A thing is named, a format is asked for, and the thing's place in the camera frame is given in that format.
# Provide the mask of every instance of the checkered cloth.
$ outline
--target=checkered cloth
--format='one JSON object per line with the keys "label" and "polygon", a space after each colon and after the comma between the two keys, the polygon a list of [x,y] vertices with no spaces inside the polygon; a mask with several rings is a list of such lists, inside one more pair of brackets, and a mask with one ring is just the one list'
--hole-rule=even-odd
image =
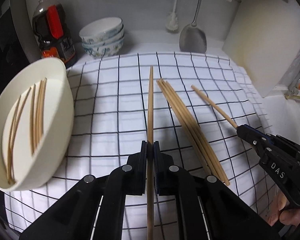
{"label": "checkered cloth", "polygon": [[[191,89],[203,90],[238,124],[270,132],[261,98],[245,70],[229,59],[191,53],[150,53],[74,65],[67,76],[75,118],[66,156],[42,187],[5,194],[9,224],[22,232],[87,174],[109,174],[140,151],[146,140],[150,65],[154,79],[169,81],[199,123],[225,170],[231,190],[261,216],[268,211],[274,182],[259,167],[251,146]],[[174,112],[154,83],[154,140],[175,165],[205,177]],[[155,239],[176,239],[174,196],[154,196]],[[127,196],[122,239],[146,238],[146,195]]]}

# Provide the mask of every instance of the human hand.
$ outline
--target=human hand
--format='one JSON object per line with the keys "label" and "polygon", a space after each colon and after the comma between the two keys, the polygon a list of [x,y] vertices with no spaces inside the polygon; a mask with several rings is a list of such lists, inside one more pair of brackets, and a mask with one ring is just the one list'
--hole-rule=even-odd
{"label": "human hand", "polygon": [[300,208],[289,209],[281,212],[287,202],[285,195],[279,191],[271,204],[270,216],[267,221],[270,226],[273,226],[278,219],[284,225],[294,225],[297,227],[300,224]]}

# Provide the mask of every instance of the metal screw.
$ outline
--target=metal screw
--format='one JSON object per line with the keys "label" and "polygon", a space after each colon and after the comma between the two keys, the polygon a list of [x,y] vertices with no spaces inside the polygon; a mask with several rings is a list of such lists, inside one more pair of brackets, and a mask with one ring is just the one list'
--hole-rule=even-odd
{"label": "metal screw", "polygon": [[94,180],[94,177],[92,175],[87,175],[87,176],[84,176],[84,178],[83,178],[83,181],[85,183],[93,182],[93,180]]}
{"label": "metal screw", "polygon": [[122,166],[122,170],[123,170],[123,171],[131,171],[131,170],[132,170],[132,166],[131,166],[131,165],[128,165],[128,164],[123,165],[123,166]]}
{"label": "metal screw", "polygon": [[217,182],[217,178],[215,176],[210,175],[207,177],[207,181],[210,183],[215,183]]}
{"label": "metal screw", "polygon": [[176,166],[176,165],[171,165],[171,166],[169,167],[169,171],[177,172],[178,170],[179,170],[179,167]]}

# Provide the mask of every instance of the plastic bottle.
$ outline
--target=plastic bottle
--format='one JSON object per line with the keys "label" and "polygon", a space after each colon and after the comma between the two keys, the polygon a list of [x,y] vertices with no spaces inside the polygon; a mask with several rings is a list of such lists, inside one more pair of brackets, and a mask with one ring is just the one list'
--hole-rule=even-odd
{"label": "plastic bottle", "polygon": [[66,14],[57,0],[38,0],[34,11],[32,29],[38,37],[42,57],[58,57],[66,68],[78,59],[70,30],[66,25]]}

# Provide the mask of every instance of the cutting board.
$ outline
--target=cutting board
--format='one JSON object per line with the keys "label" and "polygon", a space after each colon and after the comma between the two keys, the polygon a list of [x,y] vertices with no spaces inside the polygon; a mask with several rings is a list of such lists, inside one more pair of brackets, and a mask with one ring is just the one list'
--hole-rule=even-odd
{"label": "cutting board", "polygon": [[280,81],[299,49],[296,0],[243,0],[223,46],[262,97]]}

